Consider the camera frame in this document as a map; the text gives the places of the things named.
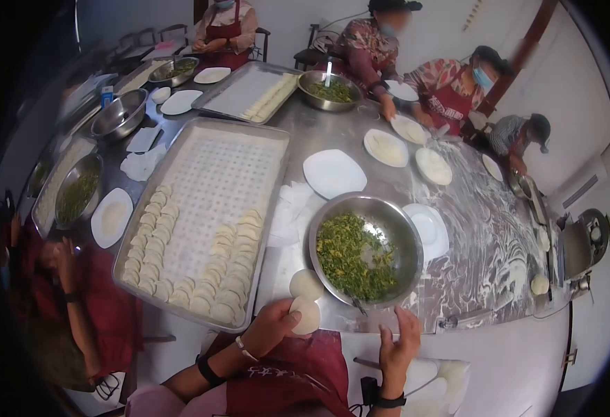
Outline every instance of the cap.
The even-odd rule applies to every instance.
[[[490,46],[477,46],[472,56],[477,56],[481,61],[493,65],[495,71],[499,72],[500,75],[514,75],[509,61],[502,59],[500,54]]]

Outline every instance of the dough ball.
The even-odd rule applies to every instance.
[[[310,334],[319,328],[321,311],[319,311],[317,303],[302,296],[296,297],[289,309],[289,313],[293,312],[300,312],[302,314],[300,321],[292,330],[294,334]]]
[[[324,295],[324,284],[315,271],[300,270],[291,278],[289,292],[294,298],[305,297],[309,301],[317,301]]]
[[[530,281],[530,289],[532,289],[535,296],[546,294],[549,291],[549,279],[542,273],[538,273],[532,281]]]

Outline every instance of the metal baking tray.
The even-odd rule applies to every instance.
[[[129,249],[131,249],[131,239],[138,231],[140,217],[143,214],[145,206],[150,203],[150,196],[152,196],[155,189],[159,186],[159,184],[161,184],[166,173],[168,172],[168,169],[176,159],[178,152],[186,142],[186,139],[189,138],[193,129],[196,127],[229,131],[233,133],[241,133],[251,136],[260,136],[262,138],[286,141],[286,150],[284,151],[284,156],[282,157],[280,168],[278,170],[277,177],[275,178],[275,184],[273,185],[272,193],[270,194],[270,198],[268,200],[264,227],[261,230],[261,237],[259,239],[259,249],[257,253],[256,263],[254,264],[254,272],[252,273],[251,287],[247,295],[248,301],[247,308],[245,309],[245,320],[238,327],[232,327],[232,325],[230,324],[222,323],[220,321],[214,320],[211,317],[203,316],[201,314],[186,310],[177,305],[163,302],[157,297],[153,297],[143,291],[139,291],[136,287],[126,284],[120,279],[121,274],[124,272],[124,263],[126,262],[127,254],[129,253]],[[241,123],[239,121],[218,120],[210,119],[207,117],[194,117],[193,119],[185,123],[182,129],[177,132],[177,135],[171,147],[168,149],[166,156],[164,156],[163,161],[161,161],[161,163],[159,164],[159,166],[157,166],[150,179],[148,179],[147,185],[143,190],[143,193],[139,198],[138,203],[136,203],[134,207],[134,212],[131,214],[131,219],[129,220],[124,237],[122,238],[122,243],[119,247],[119,251],[117,252],[117,256],[115,257],[115,261],[113,263],[113,281],[115,281],[115,285],[123,288],[126,292],[129,292],[130,294],[141,298],[143,301],[161,308],[162,310],[166,310],[167,312],[176,314],[176,316],[182,317],[189,321],[194,321],[195,323],[202,324],[217,331],[240,333],[244,331],[247,327],[249,327],[251,317],[253,316],[254,312],[256,290],[258,289],[261,266],[263,264],[263,258],[266,252],[268,232],[270,230],[270,224],[272,223],[272,218],[275,212],[275,206],[279,197],[280,186],[284,181],[286,165],[289,160],[289,138],[290,134],[287,131],[276,128]]]
[[[270,120],[271,117],[273,117],[275,115],[275,113],[280,109],[280,107],[284,104],[284,102],[289,100],[289,97],[291,97],[291,95],[294,93],[294,91],[298,89],[298,85],[294,86],[293,91],[291,91],[291,93],[288,96],[286,96],[284,98],[284,100],[282,100],[282,102],[280,102],[277,105],[277,107],[275,107],[275,110],[273,110],[266,117],[266,119],[264,121],[260,121],[260,122],[243,119],[242,117],[237,116],[237,115],[217,112],[215,110],[210,110],[210,109],[204,108],[206,106],[206,104],[208,104],[213,98],[215,98],[219,94],[223,93],[227,88],[234,85],[236,82],[238,82],[241,78],[243,78],[247,73],[249,73],[253,69],[257,69],[259,71],[264,71],[264,72],[270,72],[270,73],[277,74],[277,75],[283,75],[285,73],[300,75],[303,73],[303,71],[300,71],[299,69],[287,68],[287,67],[283,67],[281,65],[275,65],[275,64],[265,63],[265,62],[260,62],[260,61],[248,62],[245,65],[243,65],[242,67],[238,68],[236,71],[234,71],[231,75],[229,75],[228,77],[226,77],[225,79],[223,79],[219,83],[217,83],[217,85],[215,85],[214,88],[210,88],[205,93],[203,93],[203,95],[198,97],[198,99],[192,103],[192,109],[197,109],[204,113],[221,115],[226,118],[243,121],[244,123],[249,123],[252,125],[265,124],[268,120]]]

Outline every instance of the wristwatch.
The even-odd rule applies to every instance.
[[[379,397],[375,406],[379,408],[398,408],[402,407],[407,402],[407,399],[404,397],[404,392],[400,394],[398,398],[395,400],[387,400],[386,398]]]

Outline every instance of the person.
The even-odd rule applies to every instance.
[[[525,175],[527,174],[527,167],[523,162],[525,149],[534,142],[541,146],[543,154],[548,154],[546,141],[550,135],[549,120],[539,113],[533,113],[529,119],[517,115],[502,117],[487,138],[498,157],[508,162],[510,168]]]
[[[411,12],[421,9],[416,1],[370,0],[369,19],[352,20],[344,28],[332,50],[345,61],[334,72],[342,73],[355,82],[364,93],[372,92],[381,103],[386,120],[395,116],[393,96],[388,94],[382,79],[402,82],[396,71],[398,35],[409,24]],[[326,69],[320,63],[318,69]]]
[[[429,129],[449,125],[449,135],[460,133],[460,124],[476,109],[502,75],[512,75],[506,59],[491,47],[479,46],[469,64],[456,59],[434,59],[404,74],[404,82],[416,90],[412,105],[416,120]]]
[[[302,315],[289,313],[292,301],[266,305],[243,335],[220,334],[195,365],[136,390],[126,416],[353,416],[340,334],[317,330],[294,337]],[[394,342],[380,325],[382,400],[372,417],[400,416],[407,368],[420,347],[417,317],[400,307],[394,311],[400,339]]]
[[[256,38],[256,12],[245,0],[214,0],[203,14],[192,49],[203,54],[200,69],[228,67],[231,71],[249,61]]]

